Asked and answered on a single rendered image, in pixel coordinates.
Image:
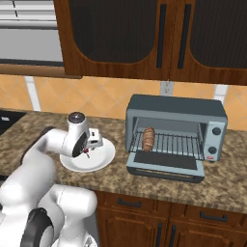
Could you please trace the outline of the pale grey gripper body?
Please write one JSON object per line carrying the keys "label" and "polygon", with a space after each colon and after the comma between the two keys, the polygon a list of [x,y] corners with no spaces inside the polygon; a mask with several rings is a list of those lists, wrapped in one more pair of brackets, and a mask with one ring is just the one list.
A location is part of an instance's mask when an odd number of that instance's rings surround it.
{"label": "pale grey gripper body", "polygon": [[86,148],[87,149],[95,149],[95,148],[100,148],[103,146],[103,141],[101,138],[95,139],[95,138],[89,138],[87,141]]}

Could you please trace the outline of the brown baguette bread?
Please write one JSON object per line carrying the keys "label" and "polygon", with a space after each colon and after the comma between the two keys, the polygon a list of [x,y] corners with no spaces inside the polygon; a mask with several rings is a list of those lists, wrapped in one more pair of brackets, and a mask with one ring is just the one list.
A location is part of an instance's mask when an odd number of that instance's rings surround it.
{"label": "brown baguette bread", "polygon": [[147,127],[143,132],[143,150],[151,151],[154,145],[155,132],[152,127]]}

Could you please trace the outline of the grey toaster oven door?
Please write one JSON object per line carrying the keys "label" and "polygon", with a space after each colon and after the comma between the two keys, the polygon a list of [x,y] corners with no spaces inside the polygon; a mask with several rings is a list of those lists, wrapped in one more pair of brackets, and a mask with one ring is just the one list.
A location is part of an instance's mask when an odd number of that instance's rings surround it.
{"label": "grey toaster oven door", "polygon": [[203,162],[185,155],[161,152],[131,152],[126,163],[135,176],[200,183],[205,178]]}

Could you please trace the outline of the grey toaster oven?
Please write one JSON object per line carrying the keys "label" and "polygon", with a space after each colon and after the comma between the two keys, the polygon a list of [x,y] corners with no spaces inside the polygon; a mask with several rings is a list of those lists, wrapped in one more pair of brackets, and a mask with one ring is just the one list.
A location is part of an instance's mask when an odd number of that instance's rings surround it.
{"label": "grey toaster oven", "polygon": [[[203,144],[205,159],[215,162],[220,159],[228,117],[219,100],[173,96],[134,95],[125,112],[125,134],[152,127],[154,132],[198,133]],[[220,135],[212,129],[219,127]],[[208,152],[217,149],[216,154]]]}

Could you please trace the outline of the wooden base cupboard door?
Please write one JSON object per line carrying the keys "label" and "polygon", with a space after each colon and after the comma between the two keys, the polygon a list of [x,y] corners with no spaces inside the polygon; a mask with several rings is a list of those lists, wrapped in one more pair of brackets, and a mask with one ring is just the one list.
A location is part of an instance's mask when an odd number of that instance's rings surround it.
{"label": "wooden base cupboard door", "polygon": [[174,247],[247,247],[247,233],[171,220],[165,247],[169,247],[172,225],[177,226]]}
{"label": "wooden base cupboard door", "polygon": [[164,218],[105,207],[97,209],[96,217],[100,247],[155,247],[160,222],[162,247],[167,226],[167,220]]}

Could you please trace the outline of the white round plate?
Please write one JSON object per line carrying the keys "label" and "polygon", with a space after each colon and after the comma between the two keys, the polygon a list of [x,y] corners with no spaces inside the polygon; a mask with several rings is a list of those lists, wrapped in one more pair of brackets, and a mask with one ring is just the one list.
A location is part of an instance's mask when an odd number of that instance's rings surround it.
{"label": "white round plate", "polygon": [[98,171],[110,164],[116,154],[115,146],[106,138],[102,139],[103,145],[82,152],[79,156],[67,157],[60,155],[60,161],[67,169],[78,173],[90,173]]}

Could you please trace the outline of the wooden drawer front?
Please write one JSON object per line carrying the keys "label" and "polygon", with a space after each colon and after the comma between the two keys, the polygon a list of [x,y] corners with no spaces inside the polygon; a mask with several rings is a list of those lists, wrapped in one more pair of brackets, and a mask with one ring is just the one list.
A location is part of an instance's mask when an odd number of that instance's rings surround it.
{"label": "wooden drawer front", "polygon": [[[106,207],[128,210],[128,211],[140,211],[147,214],[156,214],[162,217],[169,215],[170,204],[168,202],[128,196],[123,194],[102,192],[102,191],[97,191],[96,195],[98,197],[98,204],[100,206],[106,206]],[[118,198],[122,198],[123,201],[132,202],[132,203],[138,203],[139,201],[141,201],[142,206],[132,207],[132,206],[118,205],[117,203]]]}
{"label": "wooden drawer front", "polygon": [[[227,214],[228,222],[203,219],[200,217],[201,210],[203,210],[207,215],[214,215],[218,217],[222,217],[223,214]],[[203,225],[223,226],[224,228],[238,229],[247,232],[247,214],[244,213],[172,203],[171,217],[186,222],[195,222]]]}

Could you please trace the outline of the black hob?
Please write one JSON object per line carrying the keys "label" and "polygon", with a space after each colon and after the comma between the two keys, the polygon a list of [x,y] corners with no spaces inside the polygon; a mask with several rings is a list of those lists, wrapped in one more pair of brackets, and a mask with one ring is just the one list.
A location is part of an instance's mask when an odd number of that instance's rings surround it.
{"label": "black hob", "polygon": [[0,110],[0,135],[6,132],[25,115],[25,112]]}

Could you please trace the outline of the silver extractor hood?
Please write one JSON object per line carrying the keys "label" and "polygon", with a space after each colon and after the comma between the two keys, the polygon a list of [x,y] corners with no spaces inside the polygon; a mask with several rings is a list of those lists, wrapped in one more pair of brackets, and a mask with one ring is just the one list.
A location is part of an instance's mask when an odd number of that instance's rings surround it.
{"label": "silver extractor hood", "polygon": [[64,65],[53,0],[0,0],[0,64]]}

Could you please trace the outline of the wooden wall cupboard door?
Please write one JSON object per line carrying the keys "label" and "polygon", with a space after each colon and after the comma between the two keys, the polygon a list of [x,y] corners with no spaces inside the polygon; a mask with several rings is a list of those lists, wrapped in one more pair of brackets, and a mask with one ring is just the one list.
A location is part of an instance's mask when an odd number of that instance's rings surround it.
{"label": "wooden wall cupboard door", "polygon": [[[166,80],[177,0],[53,0],[67,75]],[[166,4],[162,67],[156,67]]]}
{"label": "wooden wall cupboard door", "polygon": [[[185,4],[191,13],[178,69]],[[247,0],[177,0],[173,31],[172,81],[247,86]]]}

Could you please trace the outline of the white wall socket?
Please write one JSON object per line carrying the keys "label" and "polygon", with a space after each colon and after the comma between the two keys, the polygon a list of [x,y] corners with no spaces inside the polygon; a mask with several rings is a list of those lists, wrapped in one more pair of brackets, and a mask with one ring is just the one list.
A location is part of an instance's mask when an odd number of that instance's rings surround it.
{"label": "white wall socket", "polygon": [[160,94],[162,96],[172,96],[174,91],[173,81],[161,81],[160,82]]}

